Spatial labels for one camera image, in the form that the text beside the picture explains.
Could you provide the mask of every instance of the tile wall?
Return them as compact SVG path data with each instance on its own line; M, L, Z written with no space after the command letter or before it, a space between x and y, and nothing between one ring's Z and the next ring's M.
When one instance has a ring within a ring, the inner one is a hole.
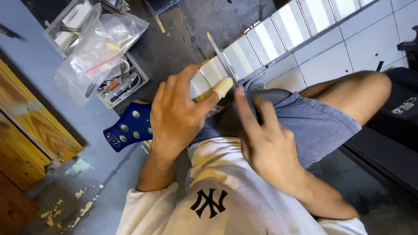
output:
M418 0L380 0L265 70L267 88L292 92L361 70L408 67L396 45L412 41Z

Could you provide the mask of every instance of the white t-shirt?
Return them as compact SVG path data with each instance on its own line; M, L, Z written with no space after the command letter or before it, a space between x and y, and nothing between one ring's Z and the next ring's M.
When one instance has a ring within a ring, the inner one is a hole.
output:
M239 138L218 137L189 148L194 178L176 205L178 184L138 192L131 189L117 235L367 234L357 218L319 220L297 199L255 173Z

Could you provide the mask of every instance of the hand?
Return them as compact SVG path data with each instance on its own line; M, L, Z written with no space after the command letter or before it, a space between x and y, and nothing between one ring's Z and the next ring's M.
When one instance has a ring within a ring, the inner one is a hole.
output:
M253 100L262 125L252 114L243 89L235 92L235 102L244 128L241 146L245 160L265 181L297 197L305 186L307 171L299 163L293 132L279 123L271 102Z
M190 99L190 80L199 69L190 64L179 74L170 75L162 82L151 108L150 122L153 129L153 156L164 158L167 164L196 137L205 124L205 115L219 101L214 91L199 103Z

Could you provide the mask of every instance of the blue shorts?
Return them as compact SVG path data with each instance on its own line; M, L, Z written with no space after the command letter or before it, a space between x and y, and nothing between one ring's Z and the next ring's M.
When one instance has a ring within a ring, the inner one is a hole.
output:
M308 168L361 130L349 115L297 92L274 106L278 121L293 131L300 163ZM191 144L219 136L239 137L241 122L223 111L206 119L205 126Z

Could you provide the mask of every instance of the person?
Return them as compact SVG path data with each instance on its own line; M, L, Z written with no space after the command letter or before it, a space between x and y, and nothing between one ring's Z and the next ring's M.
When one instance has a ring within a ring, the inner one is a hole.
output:
M136 189L127 194L116 234L366 234L356 210L305 168L377 112L389 97L389 78L361 71L295 92L274 106L254 99L261 125L238 88L241 138L215 137L189 147L191 182L176 205L174 160L219 101L215 91L200 103L190 99L199 66L169 76L155 95L151 151Z

